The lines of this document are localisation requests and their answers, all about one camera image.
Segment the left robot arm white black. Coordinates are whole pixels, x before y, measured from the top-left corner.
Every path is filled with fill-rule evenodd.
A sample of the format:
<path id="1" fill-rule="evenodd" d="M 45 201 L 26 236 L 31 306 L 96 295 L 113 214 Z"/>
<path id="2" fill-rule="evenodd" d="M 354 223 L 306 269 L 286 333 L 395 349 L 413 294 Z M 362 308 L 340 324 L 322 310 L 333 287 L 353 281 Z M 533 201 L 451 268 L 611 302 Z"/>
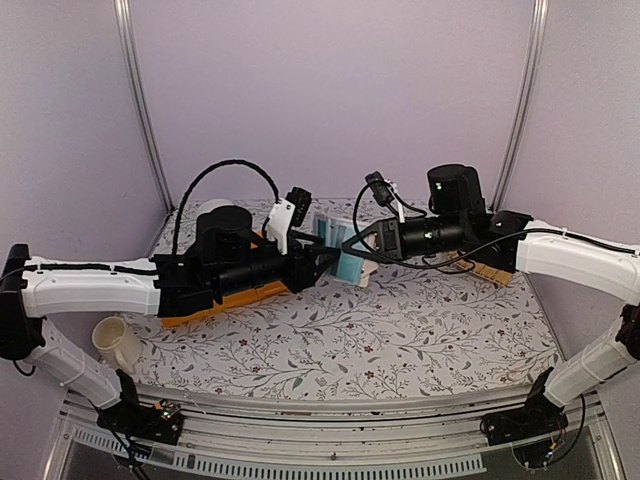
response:
<path id="1" fill-rule="evenodd" d="M 281 200 L 259 234 L 247 209 L 210 200 L 197 211 L 195 239 L 184 253 L 124 262 L 64 263 L 34 257 L 27 245 L 15 244 L 1 275 L 1 356 L 45 371 L 98 408 L 110 408 L 126 433 L 141 433 L 149 415 L 137 403 L 127 367 L 114 369 L 88 357 L 49 316 L 122 311 L 180 318 L 273 282 L 299 293 L 340 257 L 321 238 L 297 231 L 303 217 Z"/>

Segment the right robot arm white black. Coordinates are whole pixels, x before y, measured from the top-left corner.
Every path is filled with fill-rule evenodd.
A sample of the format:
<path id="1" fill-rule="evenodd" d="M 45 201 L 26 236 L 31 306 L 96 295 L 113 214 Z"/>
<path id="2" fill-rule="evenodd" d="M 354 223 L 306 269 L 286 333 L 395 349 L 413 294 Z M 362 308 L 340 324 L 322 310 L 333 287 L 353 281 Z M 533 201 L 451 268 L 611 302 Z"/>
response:
<path id="1" fill-rule="evenodd" d="M 618 319 L 569 360 L 541 374 L 517 427 L 537 436 L 583 392 L 639 360 L 639 249 L 607 243 L 513 211 L 491 213 L 475 168 L 445 164 L 427 171 L 429 210 L 395 214 L 356 227 L 344 252 L 380 264 L 407 266 L 414 257 L 453 253 L 499 272 L 541 274 L 586 286 L 623 301 Z"/>

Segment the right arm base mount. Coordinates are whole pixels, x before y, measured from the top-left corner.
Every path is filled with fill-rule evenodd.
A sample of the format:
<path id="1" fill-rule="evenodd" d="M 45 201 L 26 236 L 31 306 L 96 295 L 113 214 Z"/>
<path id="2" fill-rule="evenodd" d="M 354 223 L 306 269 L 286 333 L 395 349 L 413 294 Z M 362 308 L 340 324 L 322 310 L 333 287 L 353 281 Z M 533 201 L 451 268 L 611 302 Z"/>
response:
<path id="1" fill-rule="evenodd" d="M 568 420 L 563 409 L 546 400 L 490 413 L 480 421 L 480 431 L 490 446 L 560 432 L 567 426 Z"/>

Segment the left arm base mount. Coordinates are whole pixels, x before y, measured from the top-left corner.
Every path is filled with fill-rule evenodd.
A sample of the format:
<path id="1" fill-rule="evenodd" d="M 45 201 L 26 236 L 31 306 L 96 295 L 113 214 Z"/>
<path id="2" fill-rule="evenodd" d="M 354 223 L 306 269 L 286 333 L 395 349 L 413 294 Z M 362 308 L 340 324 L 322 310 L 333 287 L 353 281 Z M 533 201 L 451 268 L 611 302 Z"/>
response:
<path id="1" fill-rule="evenodd" d="M 184 415 L 172 404 L 160 407 L 134 404 L 125 400 L 112 407 L 97 409 L 98 425 L 112 429 L 127 438 L 149 440 L 176 446 L 181 437 Z"/>

